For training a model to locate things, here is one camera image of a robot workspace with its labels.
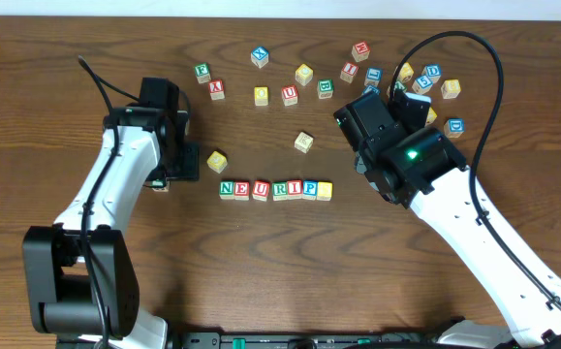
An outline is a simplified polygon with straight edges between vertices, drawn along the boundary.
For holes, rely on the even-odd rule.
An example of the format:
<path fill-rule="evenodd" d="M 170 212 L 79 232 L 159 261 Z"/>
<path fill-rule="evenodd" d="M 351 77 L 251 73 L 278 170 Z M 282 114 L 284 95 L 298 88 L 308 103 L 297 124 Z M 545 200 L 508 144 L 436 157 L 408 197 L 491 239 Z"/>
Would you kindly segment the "yellow S wooden block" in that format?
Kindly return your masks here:
<path fill-rule="evenodd" d="M 317 184 L 317 201 L 330 201 L 333 195 L 333 183 L 328 181 L 319 181 Z"/>

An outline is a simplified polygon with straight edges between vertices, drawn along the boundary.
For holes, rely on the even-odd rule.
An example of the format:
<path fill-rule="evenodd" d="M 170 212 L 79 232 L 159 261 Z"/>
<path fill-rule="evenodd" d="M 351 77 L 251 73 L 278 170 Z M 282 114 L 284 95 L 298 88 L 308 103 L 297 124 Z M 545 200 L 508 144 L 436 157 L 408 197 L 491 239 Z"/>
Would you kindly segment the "green R wooden block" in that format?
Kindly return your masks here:
<path fill-rule="evenodd" d="M 288 183 L 286 181 L 273 182 L 271 184 L 272 199 L 284 201 L 288 199 Z"/>

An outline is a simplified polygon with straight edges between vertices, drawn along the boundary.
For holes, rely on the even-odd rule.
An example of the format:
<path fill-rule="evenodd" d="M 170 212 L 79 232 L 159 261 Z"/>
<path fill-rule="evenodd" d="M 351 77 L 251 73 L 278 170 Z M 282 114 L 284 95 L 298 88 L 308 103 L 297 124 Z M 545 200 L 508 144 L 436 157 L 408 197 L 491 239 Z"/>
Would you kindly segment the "green J wooden block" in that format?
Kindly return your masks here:
<path fill-rule="evenodd" d="M 170 190 L 170 184 L 165 180 L 154 180 L 150 187 L 156 192 L 168 192 Z"/>

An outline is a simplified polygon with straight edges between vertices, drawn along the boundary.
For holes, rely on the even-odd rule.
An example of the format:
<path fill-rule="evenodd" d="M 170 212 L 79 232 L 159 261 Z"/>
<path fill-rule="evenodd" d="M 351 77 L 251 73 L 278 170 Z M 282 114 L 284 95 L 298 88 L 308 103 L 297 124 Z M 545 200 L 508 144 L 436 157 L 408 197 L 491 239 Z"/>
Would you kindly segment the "green N wooden block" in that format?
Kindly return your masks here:
<path fill-rule="evenodd" d="M 233 200 L 234 199 L 234 185 L 235 182 L 232 180 L 223 180 L 220 182 L 219 186 L 219 197 L 222 200 Z"/>

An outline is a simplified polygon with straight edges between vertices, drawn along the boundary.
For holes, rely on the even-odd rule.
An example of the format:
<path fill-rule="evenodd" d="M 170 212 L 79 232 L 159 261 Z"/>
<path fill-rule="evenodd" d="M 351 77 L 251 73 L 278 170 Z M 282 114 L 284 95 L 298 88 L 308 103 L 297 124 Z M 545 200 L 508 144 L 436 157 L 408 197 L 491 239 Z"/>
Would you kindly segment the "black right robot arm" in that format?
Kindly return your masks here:
<path fill-rule="evenodd" d="M 561 348 L 561 278 L 499 212 L 448 138 L 393 125 L 348 141 L 369 184 L 413 211 L 473 273 L 519 347 Z"/>

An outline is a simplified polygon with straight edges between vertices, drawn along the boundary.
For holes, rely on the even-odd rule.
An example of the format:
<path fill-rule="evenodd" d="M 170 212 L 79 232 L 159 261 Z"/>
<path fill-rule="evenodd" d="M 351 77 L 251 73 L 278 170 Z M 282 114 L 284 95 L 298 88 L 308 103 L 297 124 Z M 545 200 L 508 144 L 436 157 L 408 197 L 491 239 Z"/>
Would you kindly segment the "blue P wooden block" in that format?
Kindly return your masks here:
<path fill-rule="evenodd" d="M 313 180 L 304 180 L 302 182 L 302 198 L 304 200 L 315 201 L 318 194 L 318 182 Z"/>

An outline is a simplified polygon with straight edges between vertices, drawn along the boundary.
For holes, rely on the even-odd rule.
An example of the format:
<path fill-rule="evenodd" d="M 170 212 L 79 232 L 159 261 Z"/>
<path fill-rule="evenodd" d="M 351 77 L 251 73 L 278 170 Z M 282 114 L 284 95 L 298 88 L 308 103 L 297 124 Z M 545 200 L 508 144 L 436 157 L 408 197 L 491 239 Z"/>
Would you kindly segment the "red E wooden block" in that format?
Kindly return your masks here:
<path fill-rule="evenodd" d="M 236 181 L 234 183 L 234 198 L 238 201 L 250 199 L 250 183 L 248 181 Z"/>

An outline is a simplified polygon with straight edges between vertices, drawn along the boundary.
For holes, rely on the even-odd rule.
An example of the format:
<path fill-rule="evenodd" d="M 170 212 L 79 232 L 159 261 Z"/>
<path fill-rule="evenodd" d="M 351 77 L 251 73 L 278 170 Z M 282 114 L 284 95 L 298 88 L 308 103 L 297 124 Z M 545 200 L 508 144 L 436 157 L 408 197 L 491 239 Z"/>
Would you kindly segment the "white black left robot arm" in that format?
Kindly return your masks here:
<path fill-rule="evenodd" d="M 98 157 L 69 206 L 22 241 L 31 323 L 59 348 L 167 348 L 169 325 L 140 305 L 125 232 L 147 182 L 195 180 L 198 147 L 185 140 L 190 114 L 114 109 Z"/>

